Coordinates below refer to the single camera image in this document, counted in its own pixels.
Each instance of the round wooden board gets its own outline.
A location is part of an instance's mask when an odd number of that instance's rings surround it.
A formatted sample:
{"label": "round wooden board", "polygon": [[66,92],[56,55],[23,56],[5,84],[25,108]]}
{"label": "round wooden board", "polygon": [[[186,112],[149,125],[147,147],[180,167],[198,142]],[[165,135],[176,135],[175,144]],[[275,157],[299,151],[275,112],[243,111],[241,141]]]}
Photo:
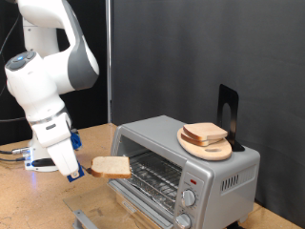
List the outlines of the round wooden board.
{"label": "round wooden board", "polygon": [[224,138],[209,146],[196,146],[181,138],[181,128],[177,133],[177,138],[180,145],[191,155],[206,159],[206,160],[224,160],[231,156],[232,147],[230,143]]}

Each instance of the toast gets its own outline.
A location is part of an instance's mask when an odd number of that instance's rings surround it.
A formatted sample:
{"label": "toast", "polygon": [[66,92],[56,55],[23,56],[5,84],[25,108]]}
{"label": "toast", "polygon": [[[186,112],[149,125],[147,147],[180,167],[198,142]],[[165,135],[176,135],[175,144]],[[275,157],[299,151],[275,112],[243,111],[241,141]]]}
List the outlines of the toast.
{"label": "toast", "polygon": [[126,156],[98,156],[92,160],[91,174],[103,178],[130,178],[130,159]]}
{"label": "toast", "polygon": [[188,136],[183,130],[181,132],[181,138],[183,140],[190,142],[197,146],[208,146],[208,145],[214,144],[223,139],[223,138],[219,138],[219,139],[214,139],[214,140],[199,141],[199,140],[195,140],[195,139],[191,138],[190,136]]}
{"label": "toast", "polygon": [[215,140],[228,135],[228,132],[211,122],[184,125],[183,131],[192,139],[198,141]]}

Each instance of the silver toaster oven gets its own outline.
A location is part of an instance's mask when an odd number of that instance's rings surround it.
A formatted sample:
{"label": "silver toaster oven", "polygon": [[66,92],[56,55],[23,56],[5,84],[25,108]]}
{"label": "silver toaster oven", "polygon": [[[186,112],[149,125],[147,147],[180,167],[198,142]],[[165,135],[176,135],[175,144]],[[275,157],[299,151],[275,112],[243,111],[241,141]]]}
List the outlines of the silver toaster oven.
{"label": "silver toaster oven", "polygon": [[187,153],[167,116],[119,126],[112,156],[128,156],[132,177],[109,184],[159,228],[222,229],[254,209],[260,155],[245,147],[222,161]]}

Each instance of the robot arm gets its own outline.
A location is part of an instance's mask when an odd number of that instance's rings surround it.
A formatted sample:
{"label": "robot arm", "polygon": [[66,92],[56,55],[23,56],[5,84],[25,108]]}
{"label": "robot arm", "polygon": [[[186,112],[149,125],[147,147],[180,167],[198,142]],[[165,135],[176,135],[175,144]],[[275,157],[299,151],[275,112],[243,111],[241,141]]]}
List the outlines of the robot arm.
{"label": "robot arm", "polygon": [[[24,23],[27,50],[35,50],[44,57],[46,71],[54,79],[59,94],[92,87],[99,75],[98,65],[69,3],[66,0],[18,0],[18,6],[27,20]],[[31,24],[38,28],[29,31]],[[70,47],[53,54],[58,50],[55,29],[65,30]]]}
{"label": "robot arm", "polygon": [[[28,52],[6,65],[8,88],[59,171],[77,177],[71,120],[59,95],[92,87],[99,74],[97,62],[66,0],[18,0],[18,6]],[[70,42],[63,52],[56,29],[64,29]]]}

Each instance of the black curtain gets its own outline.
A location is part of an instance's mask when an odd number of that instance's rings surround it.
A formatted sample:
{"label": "black curtain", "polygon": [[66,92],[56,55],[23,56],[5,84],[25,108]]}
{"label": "black curtain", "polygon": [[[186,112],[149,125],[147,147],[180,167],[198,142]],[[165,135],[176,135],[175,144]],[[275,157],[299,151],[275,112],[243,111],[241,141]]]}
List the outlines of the black curtain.
{"label": "black curtain", "polygon": [[[95,0],[73,0],[71,4],[86,41],[97,59],[100,75],[95,85],[88,90],[61,95],[71,115],[72,125],[86,128],[107,123],[107,37],[105,2]],[[0,1],[0,45],[3,44],[18,16],[17,5]],[[69,46],[63,30],[58,30],[58,43],[63,51]],[[5,63],[20,52],[24,52],[22,17],[12,32],[0,56],[0,90],[6,83]],[[0,97],[0,119],[25,116],[22,108],[7,89]],[[0,123],[0,145],[31,138],[31,128],[27,121]]]}
{"label": "black curtain", "polygon": [[215,123],[227,85],[261,154],[257,201],[305,227],[304,28],[299,0],[114,0],[112,122]]}

